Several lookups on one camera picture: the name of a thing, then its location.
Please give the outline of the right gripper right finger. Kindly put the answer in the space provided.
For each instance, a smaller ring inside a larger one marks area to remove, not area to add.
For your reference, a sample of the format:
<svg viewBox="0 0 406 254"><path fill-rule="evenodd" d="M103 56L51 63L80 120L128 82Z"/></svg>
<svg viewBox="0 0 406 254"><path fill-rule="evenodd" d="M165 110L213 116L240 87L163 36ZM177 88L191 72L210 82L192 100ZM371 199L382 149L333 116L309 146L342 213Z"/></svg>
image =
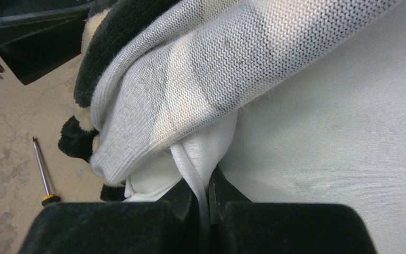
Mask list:
<svg viewBox="0 0 406 254"><path fill-rule="evenodd" d="M212 253L376 253L361 217L341 204L255 203L215 169Z"/></svg>

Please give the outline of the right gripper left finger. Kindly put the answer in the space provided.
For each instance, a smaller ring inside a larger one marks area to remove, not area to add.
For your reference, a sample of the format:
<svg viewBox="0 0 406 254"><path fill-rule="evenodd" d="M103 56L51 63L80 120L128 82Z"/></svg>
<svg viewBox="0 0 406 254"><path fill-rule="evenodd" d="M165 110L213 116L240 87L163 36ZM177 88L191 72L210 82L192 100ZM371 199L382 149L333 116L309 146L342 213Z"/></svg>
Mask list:
<svg viewBox="0 0 406 254"><path fill-rule="evenodd" d="M20 253L197 253L197 201L181 180L155 202L57 203Z"/></svg>

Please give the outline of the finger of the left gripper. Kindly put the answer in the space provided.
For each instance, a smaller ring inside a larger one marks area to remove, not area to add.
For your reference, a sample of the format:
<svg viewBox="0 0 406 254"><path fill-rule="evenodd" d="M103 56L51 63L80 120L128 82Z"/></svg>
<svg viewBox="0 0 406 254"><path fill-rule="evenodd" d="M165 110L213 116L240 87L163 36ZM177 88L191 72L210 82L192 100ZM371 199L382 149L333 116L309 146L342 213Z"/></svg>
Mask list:
<svg viewBox="0 0 406 254"><path fill-rule="evenodd" d="M28 85L81 52L91 3L0 3L0 57Z"/></svg>

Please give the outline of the black floral pillowcase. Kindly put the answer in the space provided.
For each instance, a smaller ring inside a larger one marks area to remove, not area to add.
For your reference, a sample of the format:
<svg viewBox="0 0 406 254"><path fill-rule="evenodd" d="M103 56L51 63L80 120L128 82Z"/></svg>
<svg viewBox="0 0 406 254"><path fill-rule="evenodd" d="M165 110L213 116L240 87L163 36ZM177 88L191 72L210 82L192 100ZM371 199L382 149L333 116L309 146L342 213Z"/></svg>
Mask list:
<svg viewBox="0 0 406 254"><path fill-rule="evenodd" d="M185 180L206 204L238 110L396 5L99 1L58 147L114 186L115 201L156 201Z"/></svg>

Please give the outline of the white pillow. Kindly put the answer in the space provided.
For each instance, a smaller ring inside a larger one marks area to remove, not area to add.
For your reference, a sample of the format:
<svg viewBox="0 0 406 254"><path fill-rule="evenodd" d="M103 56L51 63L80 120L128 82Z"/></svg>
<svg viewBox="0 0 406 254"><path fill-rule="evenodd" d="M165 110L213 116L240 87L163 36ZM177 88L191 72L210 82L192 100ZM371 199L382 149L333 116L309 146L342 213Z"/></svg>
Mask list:
<svg viewBox="0 0 406 254"><path fill-rule="evenodd" d="M217 166L253 201L348 205L406 253L406 1L241 107Z"/></svg>

